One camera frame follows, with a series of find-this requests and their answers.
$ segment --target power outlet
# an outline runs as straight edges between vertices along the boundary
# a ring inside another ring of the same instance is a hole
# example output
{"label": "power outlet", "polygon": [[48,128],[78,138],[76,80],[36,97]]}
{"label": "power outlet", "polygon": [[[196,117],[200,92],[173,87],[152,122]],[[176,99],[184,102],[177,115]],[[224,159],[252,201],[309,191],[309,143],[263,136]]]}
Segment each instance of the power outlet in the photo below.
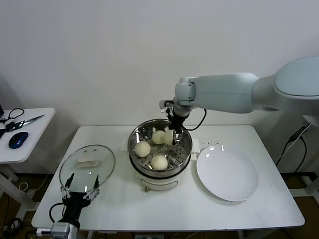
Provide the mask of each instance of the power outlet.
{"label": "power outlet", "polygon": [[164,239],[164,235],[136,235],[135,239]]}

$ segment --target white ceramic plate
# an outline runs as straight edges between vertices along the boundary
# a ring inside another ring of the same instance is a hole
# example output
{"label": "white ceramic plate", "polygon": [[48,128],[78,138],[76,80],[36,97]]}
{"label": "white ceramic plate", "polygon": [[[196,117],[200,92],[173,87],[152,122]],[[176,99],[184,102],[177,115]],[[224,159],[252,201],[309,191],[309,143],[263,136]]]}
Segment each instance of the white ceramic plate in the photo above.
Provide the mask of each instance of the white ceramic plate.
{"label": "white ceramic plate", "polygon": [[252,162],[225,145],[204,149],[197,159],[197,173],[210,192],[227,201],[244,201],[258,186],[258,174]]}

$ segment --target blue computer mouse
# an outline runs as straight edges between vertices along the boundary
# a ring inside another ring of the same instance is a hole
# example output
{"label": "blue computer mouse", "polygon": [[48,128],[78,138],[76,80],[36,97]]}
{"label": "blue computer mouse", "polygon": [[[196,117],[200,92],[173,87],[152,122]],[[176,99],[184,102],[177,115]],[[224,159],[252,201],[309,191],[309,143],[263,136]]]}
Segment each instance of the blue computer mouse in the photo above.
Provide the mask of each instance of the blue computer mouse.
{"label": "blue computer mouse", "polygon": [[16,133],[14,136],[9,141],[9,147],[10,148],[19,148],[21,145],[23,145],[23,142],[28,138],[28,133],[27,132],[19,132]]}

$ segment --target glass lid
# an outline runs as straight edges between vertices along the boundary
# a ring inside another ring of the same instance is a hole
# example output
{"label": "glass lid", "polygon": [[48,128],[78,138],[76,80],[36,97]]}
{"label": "glass lid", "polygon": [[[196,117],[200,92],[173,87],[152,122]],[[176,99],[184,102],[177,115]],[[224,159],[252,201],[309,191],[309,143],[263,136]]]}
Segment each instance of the glass lid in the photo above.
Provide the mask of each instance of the glass lid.
{"label": "glass lid", "polygon": [[91,191],[97,177],[99,186],[106,182],[113,172],[114,164],[114,154],[108,147],[98,144],[85,146],[64,161],[60,169],[60,183],[65,186],[74,174],[69,191]]}

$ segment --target white robotic arm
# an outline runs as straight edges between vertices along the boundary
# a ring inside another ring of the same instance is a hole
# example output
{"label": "white robotic arm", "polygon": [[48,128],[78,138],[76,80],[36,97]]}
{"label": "white robotic arm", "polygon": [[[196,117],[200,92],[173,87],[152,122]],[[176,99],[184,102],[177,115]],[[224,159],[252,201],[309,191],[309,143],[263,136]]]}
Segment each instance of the white robotic arm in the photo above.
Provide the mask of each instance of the white robotic arm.
{"label": "white robotic arm", "polygon": [[171,128],[177,133],[195,107],[239,114],[283,110],[319,126],[319,57],[292,61],[264,78],[252,73],[181,78],[169,102],[173,103]]}

